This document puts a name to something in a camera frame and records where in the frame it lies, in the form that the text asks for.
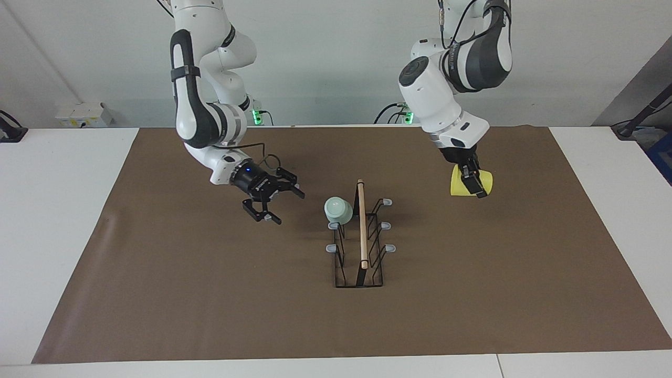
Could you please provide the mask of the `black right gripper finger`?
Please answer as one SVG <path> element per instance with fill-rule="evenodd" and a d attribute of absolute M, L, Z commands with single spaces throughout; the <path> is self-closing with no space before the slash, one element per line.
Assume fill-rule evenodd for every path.
<path fill-rule="evenodd" d="M 292 172 L 284 169 L 283 167 L 277 167 L 275 171 L 275 178 L 277 180 L 278 192 L 292 192 L 300 199 L 305 199 L 306 195 L 299 187 L 298 177 Z"/>
<path fill-rule="evenodd" d="M 254 208 L 254 204 L 261 204 L 261 210 Z M 278 215 L 272 213 L 268 208 L 268 201 L 253 201 L 251 198 L 242 201 L 242 206 L 245 211 L 254 218 L 255 221 L 272 221 L 278 225 L 282 224 L 281 218 Z"/>

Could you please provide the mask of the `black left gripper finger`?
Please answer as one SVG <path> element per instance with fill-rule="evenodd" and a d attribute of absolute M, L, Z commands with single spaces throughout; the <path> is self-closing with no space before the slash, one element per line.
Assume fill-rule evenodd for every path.
<path fill-rule="evenodd" d="M 489 196 L 489 172 L 477 168 L 477 165 L 462 165 L 461 183 L 466 190 L 466 196 L 485 198 Z"/>

